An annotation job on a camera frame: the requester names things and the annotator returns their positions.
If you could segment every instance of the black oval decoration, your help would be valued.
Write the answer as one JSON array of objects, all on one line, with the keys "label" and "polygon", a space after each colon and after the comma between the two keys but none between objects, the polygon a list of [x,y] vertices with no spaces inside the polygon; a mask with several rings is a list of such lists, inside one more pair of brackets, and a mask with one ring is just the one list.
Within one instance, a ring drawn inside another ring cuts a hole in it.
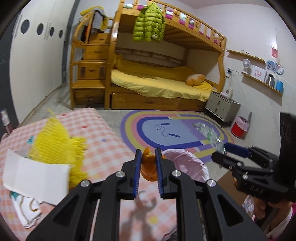
[{"label": "black oval decoration", "polygon": [[53,34],[54,34],[54,27],[51,27],[49,34],[50,34],[51,37],[53,36]]},{"label": "black oval decoration", "polygon": [[60,38],[60,39],[62,38],[62,36],[63,36],[63,30],[61,30],[61,31],[59,32],[59,38]]},{"label": "black oval decoration", "polygon": [[42,34],[42,32],[43,32],[43,24],[40,23],[37,27],[37,34],[40,35]]},{"label": "black oval decoration", "polygon": [[23,34],[25,34],[28,31],[29,26],[30,26],[30,21],[28,19],[26,19],[25,21],[23,21],[20,31]]}]

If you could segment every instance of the red paper on wall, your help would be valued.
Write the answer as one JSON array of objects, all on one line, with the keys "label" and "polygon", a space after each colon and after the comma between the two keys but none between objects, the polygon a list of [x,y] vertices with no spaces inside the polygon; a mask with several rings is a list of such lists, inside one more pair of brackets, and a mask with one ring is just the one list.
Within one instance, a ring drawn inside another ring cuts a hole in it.
[{"label": "red paper on wall", "polygon": [[277,49],[271,48],[271,56],[277,58]]}]

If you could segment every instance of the hand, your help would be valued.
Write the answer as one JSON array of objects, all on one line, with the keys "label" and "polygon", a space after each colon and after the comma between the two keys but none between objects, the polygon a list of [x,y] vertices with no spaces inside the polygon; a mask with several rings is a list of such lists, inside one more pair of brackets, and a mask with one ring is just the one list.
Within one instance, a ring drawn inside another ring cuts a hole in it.
[{"label": "hand", "polygon": [[[292,207],[292,202],[288,200],[281,200],[279,203],[268,203],[269,206],[273,208],[278,208],[279,211],[277,212],[276,216],[270,223],[270,229],[273,230],[276,226],[278,226],[282,221],[285,220],[285,218],[289,215]],[[267,206],[267,202],[255,198],[254,200],[254,215],[258,219],[262,219],[265,217],[265,208]]]}]

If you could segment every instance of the green puffer jacket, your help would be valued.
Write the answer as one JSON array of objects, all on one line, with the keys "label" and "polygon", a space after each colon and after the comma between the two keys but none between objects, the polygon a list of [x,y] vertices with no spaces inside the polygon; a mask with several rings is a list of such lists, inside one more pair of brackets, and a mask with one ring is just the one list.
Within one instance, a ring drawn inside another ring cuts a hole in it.
[{"label": "green puffer jacket", "polygon": [[165,31],[165,19],[162,10],[156,3],[151,3],[144,7],[136,19],[133,29],[133,41],[145,40],[151,42],[161,42]]}]

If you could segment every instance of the person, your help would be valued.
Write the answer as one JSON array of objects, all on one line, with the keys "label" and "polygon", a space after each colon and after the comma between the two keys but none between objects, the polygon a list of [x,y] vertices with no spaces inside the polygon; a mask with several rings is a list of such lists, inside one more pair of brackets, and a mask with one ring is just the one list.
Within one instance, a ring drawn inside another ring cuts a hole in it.
[{"label": "person", "polygon": [[265,202],[261,199],[254,199],[254,215],[258,219],[262,219],[265,217],[265,208],[267,204],[273,208],[278,208],[278,212],[272,222],[269,224],[267,229],[265,230],[266,236],[274,241],[277,240],[278,237],[285,230],[291,218],[296,213],[296,203],[292,203],[288,200],[282,200],[277,204],[273,204],[270,202]]}]

